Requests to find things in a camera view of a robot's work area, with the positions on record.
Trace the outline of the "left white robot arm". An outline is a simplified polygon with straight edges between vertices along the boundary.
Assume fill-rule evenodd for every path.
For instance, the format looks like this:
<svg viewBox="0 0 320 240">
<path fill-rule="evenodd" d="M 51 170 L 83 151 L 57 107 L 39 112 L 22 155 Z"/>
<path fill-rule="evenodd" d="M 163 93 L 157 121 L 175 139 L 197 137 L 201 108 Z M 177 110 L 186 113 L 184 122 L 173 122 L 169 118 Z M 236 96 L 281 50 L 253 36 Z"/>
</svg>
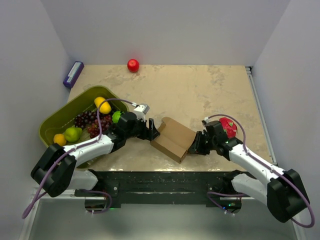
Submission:
<svg viewBox="0 0 320 240">
<path fill-rule="evenodd" d="M 139 119 L 134 112 L 123 113 L 118 122 L 102 132 L 101 136 L 74 145 L 50 145 L 41 156 L 30 176 L 50 197 L 57 197 L 70 188 L 75 169 L 96 157 L 108 155 L 122 148 L 127 139 L 153 141 L 160 132 L 154 120 Z"/>
</svg>

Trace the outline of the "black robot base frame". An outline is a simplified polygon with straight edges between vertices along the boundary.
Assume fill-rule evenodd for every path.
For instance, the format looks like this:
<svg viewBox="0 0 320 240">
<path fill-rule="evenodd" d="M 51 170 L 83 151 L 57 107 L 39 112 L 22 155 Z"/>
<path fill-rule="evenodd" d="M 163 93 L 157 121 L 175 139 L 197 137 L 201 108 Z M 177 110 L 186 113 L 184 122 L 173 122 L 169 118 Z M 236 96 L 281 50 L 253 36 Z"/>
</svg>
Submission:
<svg viewBox="0 0 320 240">
<path fill-rule="evenodd" d="M 102 210 L 111 205 L 205 205 L 235 214 L 242 207 L 242 198 L 231 186 L 235 171 L 94 171 L 98 183 L 93 192 L 76 190 L 76 197 L 85 197 L 87 210 Z"/>
</svg>

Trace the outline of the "olive green plastic bin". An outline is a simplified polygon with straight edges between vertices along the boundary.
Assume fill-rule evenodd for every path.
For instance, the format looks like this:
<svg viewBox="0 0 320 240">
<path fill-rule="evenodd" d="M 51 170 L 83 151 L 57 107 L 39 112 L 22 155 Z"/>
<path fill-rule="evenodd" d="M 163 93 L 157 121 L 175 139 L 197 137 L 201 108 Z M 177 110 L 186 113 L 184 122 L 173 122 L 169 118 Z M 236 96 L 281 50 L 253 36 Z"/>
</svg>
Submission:
<svg viewBox="0 0 320 240">
<path fill-rule="evenodd" d="M 117 96 L 102 85 L 85 90 L 42 122 L 39 127 L 39 138 L 43 144 L 49 147 L 54 143 L 56 134 L 62 134 L 67 128 L 73 127 L 75 125 L 74 118 L 78 114 L 96 110 L 94 99 L 97 97 L 109 99 Z"/>
</svg>

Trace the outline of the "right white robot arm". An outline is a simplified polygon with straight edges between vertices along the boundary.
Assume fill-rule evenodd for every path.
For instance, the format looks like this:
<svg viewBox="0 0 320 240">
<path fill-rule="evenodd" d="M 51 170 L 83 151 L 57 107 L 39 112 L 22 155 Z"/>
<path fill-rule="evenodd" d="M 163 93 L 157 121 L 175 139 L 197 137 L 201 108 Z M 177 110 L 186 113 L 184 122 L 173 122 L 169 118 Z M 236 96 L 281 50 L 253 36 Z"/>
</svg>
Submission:
<svg viewBox="0 0 320 240">
<path fill-rule="evenodd" d="M 234 171 L 223 183 L 223 192 L 230 197 L 252 197 L 265 204 L 269 212 L 285 223 L 304 209 L 310 200 L 300 175 L 293 169 L 284 170 L 254 152 L 236 137 L 237 126 L 227 117 L 203 120 L 205 129 L 197 131 L 188 153 L 208 155 L 212 151 L 246 170 Z"/>
</svg>

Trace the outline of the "brown cardboard box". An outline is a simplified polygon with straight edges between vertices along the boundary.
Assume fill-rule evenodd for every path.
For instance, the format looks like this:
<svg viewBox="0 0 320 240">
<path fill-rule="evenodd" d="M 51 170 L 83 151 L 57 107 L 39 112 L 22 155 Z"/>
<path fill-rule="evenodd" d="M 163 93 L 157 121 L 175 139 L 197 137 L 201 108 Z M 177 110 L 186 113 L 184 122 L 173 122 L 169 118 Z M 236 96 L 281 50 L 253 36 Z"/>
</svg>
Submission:
<svg viewBox="0 0 320 240">
<path fill-rule="evenodd" d="M 150 142 L 151 146 L 177 163 L 181 163 L 195 140 L 196 132 L 171 117 L 163 117 L 157 129 L 160 135 Z"/>
</svg>

